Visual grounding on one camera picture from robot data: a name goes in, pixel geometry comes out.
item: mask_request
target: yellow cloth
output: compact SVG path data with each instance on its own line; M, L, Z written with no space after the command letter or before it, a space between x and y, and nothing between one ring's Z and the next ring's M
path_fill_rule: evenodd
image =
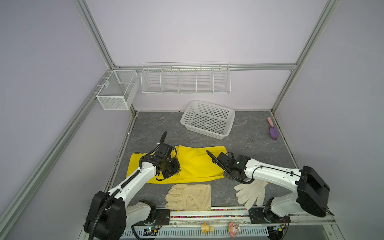
M180 163L180 172L163 181L157 181L156 177L148 181L148 183L168 184L168 183L187 183L187 182L206 182L223 178L224 170L212 162L206 150L210 151L215 157L221 152L226 153L227 150L223 146L192 148L179 146L177 150L177 159ZM138 167L139 160L145 153L134 153L128 166L127 177L131 175Z

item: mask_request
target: purple trowel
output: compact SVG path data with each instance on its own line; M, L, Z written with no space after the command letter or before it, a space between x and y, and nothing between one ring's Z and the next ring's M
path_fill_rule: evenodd
M267 117L267 120L269 122L269 125L271 125L271 128L269 129L269 133L271 134L271 137L274 141L276 141L279 138L279 132L277 129L273 126L272 119L270 117Z

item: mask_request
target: work glove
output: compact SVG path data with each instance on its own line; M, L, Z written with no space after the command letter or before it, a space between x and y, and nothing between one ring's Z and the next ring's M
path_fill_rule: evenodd
M166 195L166 208L187 211L211 210L211 185L176 184Z
M255 179L251 184L239 184L235 186L237 202L244 205L245 209L249 210L256 202L258 207L263 206L265 198L265 186L268 183L263 180Z

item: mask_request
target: wire shelf rack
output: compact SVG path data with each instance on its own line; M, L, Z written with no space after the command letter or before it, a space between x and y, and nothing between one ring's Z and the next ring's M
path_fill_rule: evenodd
M139 85L136 71L113 70L96 97L105 110L129 110Z
M144 94L228 94L229 64L143 67L141 88Z

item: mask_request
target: white mesh basket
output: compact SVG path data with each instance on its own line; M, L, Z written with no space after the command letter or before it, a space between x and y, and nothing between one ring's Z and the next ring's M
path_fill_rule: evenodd
M96 97L105 110L129 110L139 85L136 71L113 70Z
M230 108L192 101L180 122L190 131L223 139L231 131L234 119L235 111Z
M229 65L147 67L141 74L141 88L144 94L228 94Z

